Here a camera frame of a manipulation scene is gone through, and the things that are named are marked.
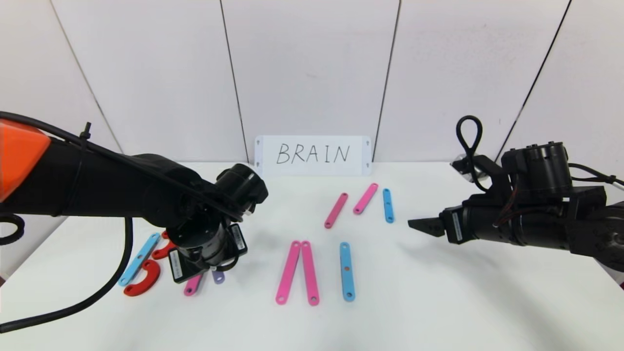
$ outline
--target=sign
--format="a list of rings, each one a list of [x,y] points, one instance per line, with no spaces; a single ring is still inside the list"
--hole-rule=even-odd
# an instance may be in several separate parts
[[[259,136],[254,150],[261,176],[368,176],[373,169],[365,136]]]

